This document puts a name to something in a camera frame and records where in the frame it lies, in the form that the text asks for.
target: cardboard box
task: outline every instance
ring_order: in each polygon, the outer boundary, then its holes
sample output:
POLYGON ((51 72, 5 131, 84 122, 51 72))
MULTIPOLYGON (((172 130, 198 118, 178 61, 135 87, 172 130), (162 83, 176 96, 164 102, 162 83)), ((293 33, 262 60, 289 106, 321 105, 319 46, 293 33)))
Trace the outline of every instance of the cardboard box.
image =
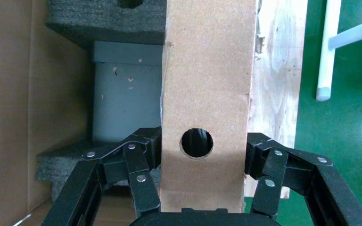
POLYGON ((256 0, 167 1, 162 211, 243 211, 256 6, 256 0), (201 136, 213 140, 204 155, 184 147, 183 136, 194 137, 190 129, 204 129, 201 136))
POLYGON ((45 26, 45 0, 0 0, 0 226, 50 198, 36 155, 86 136, 87 53, 45 26))

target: white pipe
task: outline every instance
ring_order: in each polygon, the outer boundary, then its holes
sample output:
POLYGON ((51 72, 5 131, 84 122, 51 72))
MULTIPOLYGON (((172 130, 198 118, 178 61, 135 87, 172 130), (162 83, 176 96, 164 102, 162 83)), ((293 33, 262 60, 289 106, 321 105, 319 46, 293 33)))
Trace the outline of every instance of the white pipe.
POLYGON ((330 37, 338 33, 341 0, 327 0, 324 33, 322 35, 317 101, 326 101, 331 97, 332 71, 334 70, 335 50, 328 49, 330 37))
POLYGON ((359 40, 362 40, 362 24, 330 38, 328 49, 336 49, 359 40))

